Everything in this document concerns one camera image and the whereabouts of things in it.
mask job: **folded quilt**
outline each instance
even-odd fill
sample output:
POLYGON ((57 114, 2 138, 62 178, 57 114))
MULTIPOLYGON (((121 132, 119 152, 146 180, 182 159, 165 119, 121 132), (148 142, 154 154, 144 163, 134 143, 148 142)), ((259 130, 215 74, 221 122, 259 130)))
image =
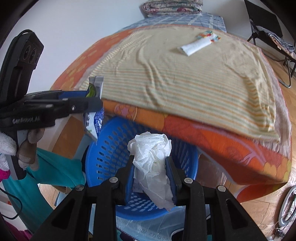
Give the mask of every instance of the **folded quilt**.
POLYGON ((274 32, 269 31, 268 29, 256 26, 259 31, 265 32, 277 45, 280 45, 279 47, 284 51, 293 52, 295 50, 295 46, 293 44, 287 43, 282 38, 277 36, 274 32))
POLYGON ((199 14, 202 10, 202 0, 148 1, 143 4, 143 10, 154 15, 199 14))

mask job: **person's leg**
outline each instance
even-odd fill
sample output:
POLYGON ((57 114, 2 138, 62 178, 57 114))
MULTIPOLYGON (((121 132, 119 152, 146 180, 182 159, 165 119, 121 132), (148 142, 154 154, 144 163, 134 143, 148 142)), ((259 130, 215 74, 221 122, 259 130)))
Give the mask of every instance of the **person's leg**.
POLYGON ((37 183, 74 188, 78 184, 85 184, 82 173, 82 164, 78 159, 68 159, 55 153, 37 149, 39 169, 27 172, 32 175, 37 183))
MULTIPOLYGON (((40 193, 36 180, 27 173, 22 180, 12 180, 9 177, 2 183, 7 192, 21 200, 23 208, 20 218, 26 227, 34 233, 53 211, 40 193)), ((20 210, 19 201, 11 197, 9 200, 15 211, 18 212, 20 210)))

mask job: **metal bolt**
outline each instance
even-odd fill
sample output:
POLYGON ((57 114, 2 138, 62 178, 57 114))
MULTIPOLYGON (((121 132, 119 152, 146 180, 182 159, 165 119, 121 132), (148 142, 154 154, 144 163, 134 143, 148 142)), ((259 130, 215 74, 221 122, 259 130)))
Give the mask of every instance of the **metal bolt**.
POLYGON ((109 181, 110 181, 111 183, 116 183, 116 182, 118 182, 118 178, 117 178, 117 177, 111 177, 111 178, 109 179, 109 181))
POLYGON ((75 190, 76 190, 76 191, 82 191, 83 189, 84 189, 84 186, 81 185, 81 184, 79 184, 79 185, 77 185, 77 186, 75 187, 75 190))
POLYGON ((191 183, 193 183, 193 180, 190 177, 187 177, 184 179, 184 182, 187 184, 191 184, 191 183))
POLYGON ((220 186, 218 186, 218 190, 219 190, 220 192, 225 192, 225 191, 226 191, 226 187, 220 185, 220 186))

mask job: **crumpled paper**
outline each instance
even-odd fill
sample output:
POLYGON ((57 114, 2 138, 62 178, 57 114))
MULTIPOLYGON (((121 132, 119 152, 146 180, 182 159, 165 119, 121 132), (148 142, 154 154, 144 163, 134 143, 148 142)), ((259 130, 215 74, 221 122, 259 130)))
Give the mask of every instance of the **crumpled paper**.
POLYGON ((168 211, 175 206, 165 170, 165 158, 171 149, 171 140, 165 134, 145 132, 128 143, 128 150, 135 156, 134 179, 159 209, 168 211))

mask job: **blue plastic basket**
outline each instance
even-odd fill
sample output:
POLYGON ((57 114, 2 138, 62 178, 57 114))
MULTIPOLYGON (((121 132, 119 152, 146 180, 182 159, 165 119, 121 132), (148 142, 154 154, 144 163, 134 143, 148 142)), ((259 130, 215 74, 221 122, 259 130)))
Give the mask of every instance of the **blue plastic basket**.
MULTIPOLYGON (((129 159, 128 142, 146 131, 158 133, 121 117, 115 117, 106 123, 101 129, 97 144, 92 143, 87 151, 87 184, 90 187, 100 185, 115 176, 117 170, 124 167, 129 159)), ((172 140, 171 156, 176 167, 182 168, 187 177, 195 179, 199 157, 197 148, 179 139, 168 138, 172 140)), ((166 213, 164 208, 157 208, 149 197, 142 193, 132 193, 126 206, 116 206, 116 215, 129 220, 148 220, 166 213)))

